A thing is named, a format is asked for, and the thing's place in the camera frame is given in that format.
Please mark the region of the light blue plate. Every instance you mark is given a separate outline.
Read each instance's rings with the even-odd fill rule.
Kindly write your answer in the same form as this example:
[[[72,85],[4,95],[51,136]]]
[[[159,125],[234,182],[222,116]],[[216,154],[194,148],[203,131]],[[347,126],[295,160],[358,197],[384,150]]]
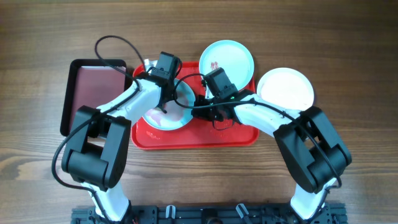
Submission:
[[[233,40],[219,40],[203,51],[198,68],[204,75],[222,68],[230,82],[242,90],[253,77],[254,59],[243,44]]]
[[[195,94],[185,82],[180,82],[177,87],[177,101],[186,106],[194,106]],[[144,116],[144,121],[155,129],[171,131],[179,129],[188,124],[193,116],[191,109],[184,108],[176,104],[174,100],[164,105],[164,113],[160,108],[149,110]]]

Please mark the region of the white plate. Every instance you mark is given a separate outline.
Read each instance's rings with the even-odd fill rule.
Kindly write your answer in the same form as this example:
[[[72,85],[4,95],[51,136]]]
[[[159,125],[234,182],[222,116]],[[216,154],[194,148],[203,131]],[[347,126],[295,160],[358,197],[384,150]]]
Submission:
[[[290,110],[305,111],[315,101],[315,92],[308,78],[287,67],[265,73],[256,92],[263,100]]]

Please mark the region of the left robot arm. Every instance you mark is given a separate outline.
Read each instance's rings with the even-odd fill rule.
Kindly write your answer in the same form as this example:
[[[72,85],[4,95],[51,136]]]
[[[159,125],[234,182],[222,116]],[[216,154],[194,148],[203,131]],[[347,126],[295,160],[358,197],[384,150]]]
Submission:
[[[72,130],[56,150],[61,168],[85,190],[94,206],[72,211],[72,223],[132,223],[131,201],[124,195],[123,175],[131,126],[146,112],[176,97],[173,78],[135,78],[113,101],[98,108],[82,106]]]

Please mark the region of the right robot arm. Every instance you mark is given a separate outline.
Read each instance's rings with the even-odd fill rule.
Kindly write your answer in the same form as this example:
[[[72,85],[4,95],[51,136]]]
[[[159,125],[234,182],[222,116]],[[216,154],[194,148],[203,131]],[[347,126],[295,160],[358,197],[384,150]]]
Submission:
[[[198,99],[193,114],[209,121],[231,119],[273,137],[296,183],[289,202],[288,222],[318,220],[332,189],[342,186],[341,175],[352,157],[340,135],[318,107],[304,111],[273,105],[251,91],[227,98]]]

